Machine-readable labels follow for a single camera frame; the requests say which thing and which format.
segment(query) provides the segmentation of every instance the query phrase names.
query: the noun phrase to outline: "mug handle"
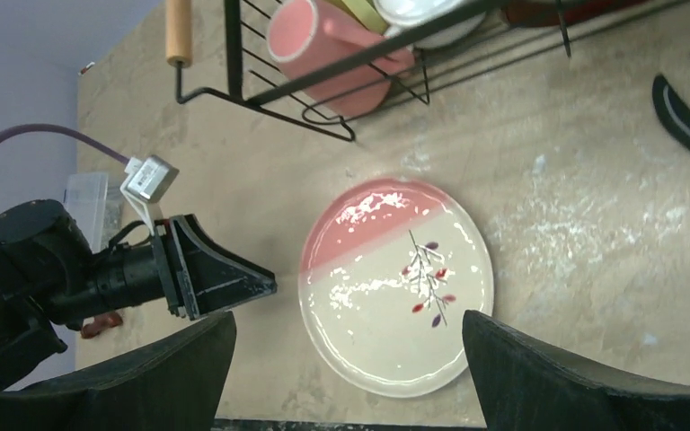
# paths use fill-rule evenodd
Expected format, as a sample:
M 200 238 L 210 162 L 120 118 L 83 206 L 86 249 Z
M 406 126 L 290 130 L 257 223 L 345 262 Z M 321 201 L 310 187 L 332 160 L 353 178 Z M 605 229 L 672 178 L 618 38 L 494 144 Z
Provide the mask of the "mug handle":
M 323 32 L 330 38 L 342 40 L 353 45 L 368 48 L 379 42 L 385 41 L 385 37 L 366 29 L 353 25 L 340 25 L 334 20 L 327 20 L 323 24 Z M 391 52 L 386 57 L 375 60 L 375 65 L 385 70 L 388 74 L 396 74 L 407 67 L 414 65 L 414 55 L 406 48 Z

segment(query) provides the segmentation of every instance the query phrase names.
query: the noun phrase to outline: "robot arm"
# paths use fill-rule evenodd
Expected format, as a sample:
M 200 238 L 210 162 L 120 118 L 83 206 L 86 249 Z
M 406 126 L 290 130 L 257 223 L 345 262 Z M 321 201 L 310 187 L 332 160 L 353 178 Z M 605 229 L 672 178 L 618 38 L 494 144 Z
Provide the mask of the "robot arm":
M 161 297 L 195 320 L 277 290 L 272 272 L 212 242 L 194 215 L 153 221 L 151 232 L 93 254 L 57 201 L 0 215 L 0 390 L 67 349 L 51 323 L 80 330 L 84 318 Z

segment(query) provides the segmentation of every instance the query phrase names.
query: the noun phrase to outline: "ceramic plate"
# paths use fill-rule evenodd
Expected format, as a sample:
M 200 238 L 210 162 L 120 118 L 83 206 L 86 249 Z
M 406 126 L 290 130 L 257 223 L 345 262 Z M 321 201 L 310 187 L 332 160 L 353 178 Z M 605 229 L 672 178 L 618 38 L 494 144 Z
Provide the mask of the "ceramic plate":
M 491 314 L 491 259 L 472 218 L 418 181 L 372 180 L 337 198 L 305 242 L 298 279 L 311 340 L 345 380 L 416 397 L 466 367 L 465 310 Z

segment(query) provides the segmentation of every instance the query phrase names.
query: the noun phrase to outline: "wooden handle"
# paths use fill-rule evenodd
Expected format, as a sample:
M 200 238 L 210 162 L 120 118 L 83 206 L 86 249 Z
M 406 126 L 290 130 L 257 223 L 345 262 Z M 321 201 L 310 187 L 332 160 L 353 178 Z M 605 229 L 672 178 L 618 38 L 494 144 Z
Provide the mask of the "wooden handle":
M 171 66 L 191 66 L 191 0 L 165 1 L 165 57 Z

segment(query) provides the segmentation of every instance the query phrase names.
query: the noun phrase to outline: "wall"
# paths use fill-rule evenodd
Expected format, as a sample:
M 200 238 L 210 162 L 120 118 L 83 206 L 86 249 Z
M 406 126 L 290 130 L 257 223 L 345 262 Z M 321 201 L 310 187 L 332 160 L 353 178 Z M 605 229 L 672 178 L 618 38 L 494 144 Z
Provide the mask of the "wall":
M 0 0 L 0 43 L 78 71 L 106 56 L 160 1 Z
M 76 128 L 77 75 L 0 45 L 0 130 L 26 122 Z M 29 134 L 0 145 L 0 212 L 35 198 L 62 200 L 75 173 L 75 143 L 59 135 Z M 75 366 L 75 336 L 57 330 L 70 349 L 43 362 L 24 384 L 65 374 Z

